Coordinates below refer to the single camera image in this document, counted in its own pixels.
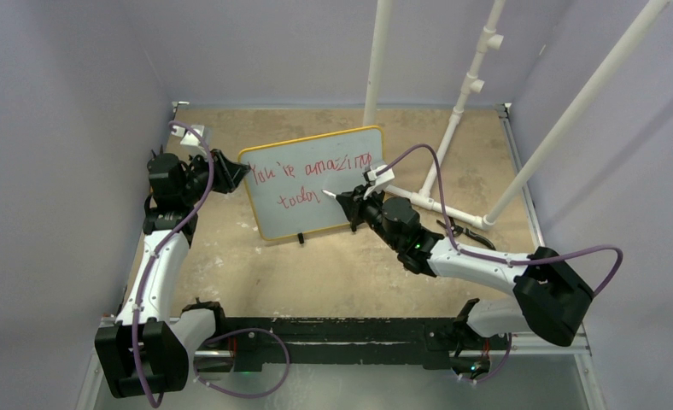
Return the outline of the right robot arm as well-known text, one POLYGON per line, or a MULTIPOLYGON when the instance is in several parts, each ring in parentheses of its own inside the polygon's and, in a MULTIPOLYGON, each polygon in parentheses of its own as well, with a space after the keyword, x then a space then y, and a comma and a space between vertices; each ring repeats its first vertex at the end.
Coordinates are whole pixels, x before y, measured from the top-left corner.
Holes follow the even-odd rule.
POLYGON ((467 303, 454 324, 456 341, 467 348, 502 333, 531 331, 548 343, 568 347, 594 299, 594 291, 550 248, 509 254, 453 244, 430 231, 404 198, 365 196, 366 187, 335 194, 351 226, 366 224, 409 272, 457 278, 506 294, 499 301, 467 303))

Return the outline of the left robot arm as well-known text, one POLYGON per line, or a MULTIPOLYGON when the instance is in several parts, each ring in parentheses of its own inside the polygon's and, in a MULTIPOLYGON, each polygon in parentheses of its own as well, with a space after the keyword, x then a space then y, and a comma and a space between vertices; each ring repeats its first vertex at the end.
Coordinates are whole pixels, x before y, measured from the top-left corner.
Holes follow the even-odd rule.
POLYGON ((232 193, 250 168, 211 149, 188 161, 160 152, 147 170, 141 264, 114 323, 97 330, 94 346, 114 397, 143 395, 158 407, 165 393, 184 388, 201 344, 219 349, 228 341, 229 326, 217 302, 191 303, 176 323, 170 313, 199 208, 212 192, 232 193))

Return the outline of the yellow framed whiteboard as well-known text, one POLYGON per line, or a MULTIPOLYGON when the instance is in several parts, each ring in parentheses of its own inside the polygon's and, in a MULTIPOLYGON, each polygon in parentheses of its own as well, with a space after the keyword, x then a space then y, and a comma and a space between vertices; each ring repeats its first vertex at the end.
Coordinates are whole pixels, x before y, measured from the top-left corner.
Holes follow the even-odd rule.
POLYGON ((384 134, 365 126, 243 149, 244 179, 260 236, 295 237, 348 223, 327 191, 350 192, 363 173, 384 158, 384 134))

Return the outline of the red whiteboard marker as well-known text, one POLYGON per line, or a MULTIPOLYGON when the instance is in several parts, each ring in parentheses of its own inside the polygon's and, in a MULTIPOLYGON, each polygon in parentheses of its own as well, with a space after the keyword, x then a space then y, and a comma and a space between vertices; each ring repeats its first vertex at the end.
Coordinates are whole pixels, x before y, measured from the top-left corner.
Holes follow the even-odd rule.
POLYGON ((322 192, 323 192, 326 196, 328 196, 329 198, 331 198, 331 199, 334 199, 334 200, 337 199, 337 194, 335 194, 335 193, 333 193, 333 192, 331 192, 331 191, 328 191, 328 190, 322 190, 322 192))

